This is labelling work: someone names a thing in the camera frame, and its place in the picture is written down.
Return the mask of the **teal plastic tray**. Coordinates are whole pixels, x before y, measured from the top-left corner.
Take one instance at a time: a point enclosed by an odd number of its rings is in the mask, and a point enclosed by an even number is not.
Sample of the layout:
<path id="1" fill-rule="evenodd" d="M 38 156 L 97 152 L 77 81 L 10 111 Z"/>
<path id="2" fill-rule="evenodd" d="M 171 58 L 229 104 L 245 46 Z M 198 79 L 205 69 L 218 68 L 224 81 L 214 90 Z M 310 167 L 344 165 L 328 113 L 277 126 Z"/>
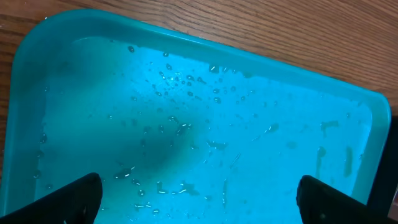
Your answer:
<path id="1" fill-rule="evenodd" d="M 1 214 L 96 172 L 96 223 L 300 223 L 312 175 L 366 203 L 380 93 L 110 12 L 35 26 L 12 63 Z"/>

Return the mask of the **black water tray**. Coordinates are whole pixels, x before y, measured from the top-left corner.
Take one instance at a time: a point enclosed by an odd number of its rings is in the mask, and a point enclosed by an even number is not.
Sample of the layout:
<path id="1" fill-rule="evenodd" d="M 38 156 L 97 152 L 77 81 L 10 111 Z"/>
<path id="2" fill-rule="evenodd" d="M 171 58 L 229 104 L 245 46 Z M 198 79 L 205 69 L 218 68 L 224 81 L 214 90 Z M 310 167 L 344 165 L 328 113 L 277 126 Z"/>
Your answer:
<path id="1" fill-rule="evenodd" d="M 397 116 L 392 117 L 367 205 L 380 214 L 397 220 Z"/>

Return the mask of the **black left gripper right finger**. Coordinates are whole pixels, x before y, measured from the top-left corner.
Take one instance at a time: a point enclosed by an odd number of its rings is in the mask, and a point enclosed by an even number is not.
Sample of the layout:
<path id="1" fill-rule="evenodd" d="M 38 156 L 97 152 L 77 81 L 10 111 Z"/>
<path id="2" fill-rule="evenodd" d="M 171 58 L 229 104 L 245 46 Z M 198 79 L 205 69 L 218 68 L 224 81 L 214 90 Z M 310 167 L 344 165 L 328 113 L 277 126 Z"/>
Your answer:
<path id="1" fill-rule="evenodd" d="M 300 179 L 296 202 L 303 224 L 397 224 L 311 175 Z"/>

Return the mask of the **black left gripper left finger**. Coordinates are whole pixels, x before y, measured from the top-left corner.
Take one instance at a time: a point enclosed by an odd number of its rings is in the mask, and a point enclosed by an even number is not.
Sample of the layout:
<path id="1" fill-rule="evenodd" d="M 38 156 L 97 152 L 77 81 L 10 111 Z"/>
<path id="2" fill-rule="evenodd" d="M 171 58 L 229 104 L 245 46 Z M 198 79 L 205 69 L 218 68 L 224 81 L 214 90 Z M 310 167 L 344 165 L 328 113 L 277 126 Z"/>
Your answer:
<path id="1" fill-rule="evenodd" d="M 89 173 L 1 217 L 1 224 L 93 224 L 103 196 L 97 173 Z"/>

